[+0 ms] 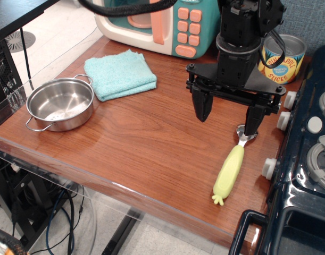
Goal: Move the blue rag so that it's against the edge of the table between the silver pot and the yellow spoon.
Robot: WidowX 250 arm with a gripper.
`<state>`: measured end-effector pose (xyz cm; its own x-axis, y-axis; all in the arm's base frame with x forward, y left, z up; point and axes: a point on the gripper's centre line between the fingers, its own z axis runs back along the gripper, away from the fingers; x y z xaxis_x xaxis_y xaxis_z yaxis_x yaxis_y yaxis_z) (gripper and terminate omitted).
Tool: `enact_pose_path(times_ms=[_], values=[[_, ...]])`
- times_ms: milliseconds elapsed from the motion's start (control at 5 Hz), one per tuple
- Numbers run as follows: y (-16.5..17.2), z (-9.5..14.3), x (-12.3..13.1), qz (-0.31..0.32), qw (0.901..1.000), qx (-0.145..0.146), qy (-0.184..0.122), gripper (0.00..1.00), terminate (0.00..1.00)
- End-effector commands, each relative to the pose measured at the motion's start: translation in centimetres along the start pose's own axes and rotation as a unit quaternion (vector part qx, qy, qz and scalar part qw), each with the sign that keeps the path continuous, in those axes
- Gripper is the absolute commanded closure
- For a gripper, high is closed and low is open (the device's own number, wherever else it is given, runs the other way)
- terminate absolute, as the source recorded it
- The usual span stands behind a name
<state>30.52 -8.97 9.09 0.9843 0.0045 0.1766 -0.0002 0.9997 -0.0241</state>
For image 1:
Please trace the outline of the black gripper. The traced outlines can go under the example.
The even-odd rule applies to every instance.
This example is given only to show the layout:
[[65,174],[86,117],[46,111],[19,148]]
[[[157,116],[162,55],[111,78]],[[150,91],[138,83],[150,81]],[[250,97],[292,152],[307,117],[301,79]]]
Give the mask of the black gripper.
[[278,113],[280,99],[286,89],[266,78],[257,68],[261,43],[236,47],[217,43],[218,61],[208,64],[188,64],[187,88],[192,94],[196,117],[205,122],[213,97],[221,97],[249,106],[246,114],[246,136],[254,135],[265,115]]

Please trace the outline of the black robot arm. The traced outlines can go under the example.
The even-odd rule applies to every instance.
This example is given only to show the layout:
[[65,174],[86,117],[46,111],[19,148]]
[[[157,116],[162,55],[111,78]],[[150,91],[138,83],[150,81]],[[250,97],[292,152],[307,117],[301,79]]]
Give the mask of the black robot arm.
[[286,92],[257,68],[259,60],[265,62],[261,49],[266,36],[271,36],[281,49],[281,56],[269,68],[285,59],[285,43],[275,27],[283,23],[286,8],[281,1],[219,1],[218,5],[218,61],[187,65],[187,89],[201,122],[209,116],[214,97],[246,105],[244,134],[254,135],[264,116],[279,111],[281,96]]

